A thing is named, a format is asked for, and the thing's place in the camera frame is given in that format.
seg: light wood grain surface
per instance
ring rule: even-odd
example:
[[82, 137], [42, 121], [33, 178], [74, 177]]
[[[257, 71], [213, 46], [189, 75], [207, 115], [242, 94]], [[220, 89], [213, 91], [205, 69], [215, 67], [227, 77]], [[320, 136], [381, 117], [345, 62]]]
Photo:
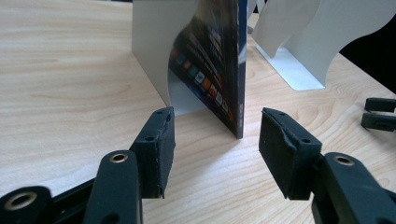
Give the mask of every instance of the light wood grain surface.
[[[131, 52], [131, 4], [14, 0], [2, 2], [0, 21], [0, 196], [85, 182], [165, 106]], [[311, 202], [285, 200], [259, 153], [264, 106], [396, 191], [395, 133], [360, 126], [366, 98], [395, 94], [341, 55], [325, 90], [294, 91], [247, 41], [245, 137], [207, 110], [176, 117], [165, 199], [143, 200], [145, 223], [313, 223]]]

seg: book cover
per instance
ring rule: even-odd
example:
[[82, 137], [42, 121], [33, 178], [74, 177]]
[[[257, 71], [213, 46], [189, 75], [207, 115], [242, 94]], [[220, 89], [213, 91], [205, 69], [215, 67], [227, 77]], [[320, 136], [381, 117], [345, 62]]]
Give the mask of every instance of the book cover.
[[201, 0], [168, 63], [237, 138], [243, 137], [247, 10], [247, 0]]

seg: app icon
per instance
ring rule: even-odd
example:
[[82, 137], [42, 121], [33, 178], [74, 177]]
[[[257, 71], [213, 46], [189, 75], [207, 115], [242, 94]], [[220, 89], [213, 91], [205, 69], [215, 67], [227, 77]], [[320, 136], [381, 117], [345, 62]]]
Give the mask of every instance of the app icon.
[[171, 60], [175, 60], [179, 53], [180, 53], [180, 51], [178, 49], [172, 49], [171, 56], [170, 56]]
[[205, 78], [204, 81], [202, 82], [202, 87], [208, 91], [210, 88], [210, 85], [212, 85], [212, 82], [209, 80], [209, 78]]
[[216, 89], [216, 87], [215, 87], [213, 84], [210, 86], [209, 94], [210, 94], [210, 96], [212, 96], [213, 98], [215, 98], [216, 95], [218, 94], [218, 90]]
[[220, 92], [216, 95], [216, 102], [218, 102], [219, 105], [222, 105], [222, 96]]
[[225, 113], [228, 113], [228, 105], [227, 105], [227, 103], [225, 101], [223, 101], [223, 104], [222, 104], [221, 107], [223, 108]]
[[192, 64], [189, 60], [186, 60], [186, 62], [183, 63], [183, 68], [186, 71], [189, 71], [189, 69], [191, 68]]
[[199, 84], [202, 83], [202, 81], [204, 81], [205, 75], [202, 72], [199, 72], [197, 74], [197, 76], [195, 77], [195, 81], [197, 81]]
[[177, 59], [176, 62], [180, 65], [182, 65], [184, 62], [186, 61], [186, 56], [184, 54], [180, 54]]
[[194, 78], [198, 72], [199, 72], [199, 70], [198, 70], [197, 66], [193, 65], [192, 68], [190, 69], [188, 75], [190, 78]]

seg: white stand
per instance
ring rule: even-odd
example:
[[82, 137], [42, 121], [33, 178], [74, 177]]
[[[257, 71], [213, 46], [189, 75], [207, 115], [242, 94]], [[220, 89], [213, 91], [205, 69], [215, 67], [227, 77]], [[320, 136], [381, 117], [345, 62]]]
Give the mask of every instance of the white stand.
[[[269, 0], [252, 34], [265, 52], [264, 57], [271, 59], [269, 63], [279, 73], [290, 73], [282, 77], [297, 91], [324, 88], [334, 56], [351, 41], [382, 28], [396, 12], [394, 0], [321, 0], [320, 4], [317, 0], [302, 0], [298, 3], [304, 4]], [[302, 70], [288, 69], [291, 65], [287, 63], [293, 61], [292, 58], [301, 64]], [[307, 78], [306, 72], [317, 81], [311, 83], [313, 79]]]
[[132, 52], [176, 116], [206, 108], [180, 80], [168, 74], [174, 41], [190, 23], [197, 6], [198, 0], [134, 0]]

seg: black clamp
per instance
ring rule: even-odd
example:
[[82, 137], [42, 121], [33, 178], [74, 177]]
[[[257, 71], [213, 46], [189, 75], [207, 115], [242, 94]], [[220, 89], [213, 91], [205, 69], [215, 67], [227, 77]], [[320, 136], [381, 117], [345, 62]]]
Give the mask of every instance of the black clamp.
[[395, 132], [396, 117], [385, 114], [371, 113], [388, 112], [394, 113], [396, 108], [395, 99], [367, 98], [364, 109], [369, 113], [364, 113], [361, 118], [361, 126], [368, 129], [377, 129], [387, 132]]
[[42, 186], [0, 198], [0, 223], [143, 223], [142, 198], [163, 197], [175, 149], [175, 114], [152, 113], [129, 150], [105, 155], [95, 179], [51, 197]]
[[396, 223], [396, 194], [357, 159], [322, 144], [284, 112], [262, 110], [260, 153], [285, 198], [309, 200], [316, 223]]

